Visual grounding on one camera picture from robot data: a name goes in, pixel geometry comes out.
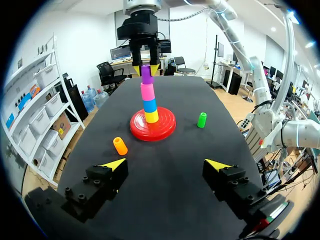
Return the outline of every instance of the red disc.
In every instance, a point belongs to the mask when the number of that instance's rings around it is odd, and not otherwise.
[[[146,122],[143,109],[133,115],[130,121],[130,128],[137,139],[147,142],[160,141],[175,131],[175,115],[164,107],[159,106],[157,109],[159,120],[155,123]]]

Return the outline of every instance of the black table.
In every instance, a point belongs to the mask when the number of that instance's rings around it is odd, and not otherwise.
[[[85,224],[98,234],[123,240],[237,239],[246,223],[219,202],[202,177],[204,159],[246,169],[262,187],[244,137],[216,94],[200,77],[156,77],[158,106],[176,117],[175,132],[159,142],[143,142],[130,132],[130,119],[143,108],[140,78],[125,81],[97,112],[67,161],[58,192],[81,181],[92,164],[121,159],[113,146],[128,147],[129,175],[115,199]],[[205,128],[197,127],[201,112]]]

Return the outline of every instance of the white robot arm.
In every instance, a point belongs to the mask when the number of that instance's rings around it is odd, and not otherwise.
[[[225,0],[164,0],[164,2],[171,8],[187,5],[206,5],[212,9],[209,12],[209,17],[227,37],[236,57],[240,61],[241,70],[244,73],[252,73],[255,103],[259,107],[256,108],[254,117],[251,120],[253,128],[250,131],[257,133],[259,136],[261,141],[256,141],[256,145],[261,145],[258,146],[259,148],[267,149],[269,153],[285,147],[320,148],[319,124],[312,120],[285,121],[278,114],[284,95],[279,96],[278,98],[282,99],[273,102],[272,106],[269,86],[261,61],[256,56],[247,56],[237,34],[229,26],[228,21],[234,20],[238,16]],[[133,13],[136,14],[142,10],[156,13],[162,7],[160,0],[124,0],[123,6],[124,13],[131,16]],[[284,89],[283,93],[288,91],[289,85],[282,83],[282,88],[286,86],[287,90]]]

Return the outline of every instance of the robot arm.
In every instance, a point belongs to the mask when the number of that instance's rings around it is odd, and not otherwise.
[[[270,104],[271,95],[268,82],[260,60],[248,57],[246,52],[228,21],[238,16],[235,10],[225,0],[163,0],[171,8],[180,6],[206,5],[212,9],[209,17],[220,27],[227,37],[236,57],[240,61],[241,70],[244,73],[252,73],[252,85],[255,94],[255,103],[261,105],[256,109],[252,125],[261,139],[268,138],[266,146],[273,150],[283,147],[311,147],[320,148],[320,125],[311,120],[289,121],[284,126],[278,125],[282,119],[273,112]],[[120,40],[130,40],[129,46],[132,52],[133,67],[138,75],[141,72],[142,59],[141,47],[148,45],[150,48],[151,75],[154,76],[160,64],[160,44],[158,42],[158,19],[155,13],[161,9],[160,0],[123,0],[124,13],[130,18],[126,19],[117,29]]]

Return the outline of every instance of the green cup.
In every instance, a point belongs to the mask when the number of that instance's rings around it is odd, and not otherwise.
[[[200,113],[199,120],[198,120],[198,128],[203,129],[206,125],[207,114],[205,112]]]

